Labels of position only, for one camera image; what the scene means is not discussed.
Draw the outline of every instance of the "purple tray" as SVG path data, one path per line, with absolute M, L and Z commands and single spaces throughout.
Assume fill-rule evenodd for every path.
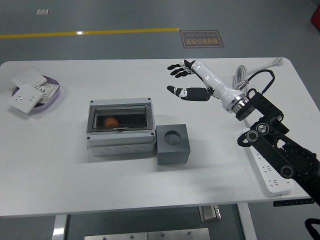
M 58 82 L 57 80 L 54 80 L 53 78 L 48 77 L 48 76 L 45 76 L 45 75 L 42 75 L 42 76 L 45 77 L 47 84 L 55 84 L 55 85 L 58 85 L 59 88 L 58 88 L 58 90 L 55 92 L 55 94 L 50 98 L 50 100 L 49 100 L 48 102 L 46 102 L 45 104 L 43 104 L 43 103 L 37 103 L 37 104 L 33 107 L 32 111 L 45 109 L 46 107 L 48 107 L 48 106 L 58 97 L 58 95 L 59 95 L 59 93 L 60 93 L 60 84 L 59 84 L 59 82 Z M 15 93 L 16 93 L 18 90 L 19 90 L 19 87 L 16 87 L 15 90 L 13 90 L 13 92 L 12 92 L 12 96 L 15 95 Z

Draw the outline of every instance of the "square block with hole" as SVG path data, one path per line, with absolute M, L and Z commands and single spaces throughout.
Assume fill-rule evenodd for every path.
M 185 164 L 190 154 L 190 144 L 185 124 L 157 125 L 157 163 Z

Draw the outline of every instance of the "white switch plate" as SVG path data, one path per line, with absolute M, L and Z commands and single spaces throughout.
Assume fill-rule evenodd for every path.
M 39 72 L 34 70 L 33 68 L 25 71 L 21 75 L 15 77 L 11 80 L 18 88 L 21 88 L 24 84 L 27 84 L 31 87 L 37 87 L 41 84 L 44 84 L 47 79 L 42 76 Z
M 8 103 L 19 109 L 20 111 L 28 114 L 39 102 L 43 95 L 43 92 L 38 91 L 27 84 L 24 84 L 12 96 L 12 98 L 10 98 Z

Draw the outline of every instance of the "wall socket panel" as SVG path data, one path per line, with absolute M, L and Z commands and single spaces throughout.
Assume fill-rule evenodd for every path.
M 268 163 L 268 161 L 253 147 L 245 147 L 246 153 L 252 163 L 252 166 L 268 196 L 283 197 L 284 194 L 290 192 L 294 187 L 292 179 L 286 179 Z
M 27 84 L 24 84 L 12 96 L 12 98 L 10 98 L 8 103 L 19 109 L 20 111 L 28 114 L 39 102 L 43 95 L 43 92 L 38 91 Z

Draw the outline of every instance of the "yellow floor line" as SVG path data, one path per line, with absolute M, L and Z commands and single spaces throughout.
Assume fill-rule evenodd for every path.
M 179 28 L 167 27 L 167 28 L 143 28 L 143 29 L 122 29 L 122 30 L 101 30 L 101 31 L 64 31 L 64 32 L 5 34 L 5 35 L 0 35 L 0 39 L 70 36 L 70 35 L 93 35 L 93 34 L 151 33 L 151 32 L 172 32 L 172 31 L 179 31 Z

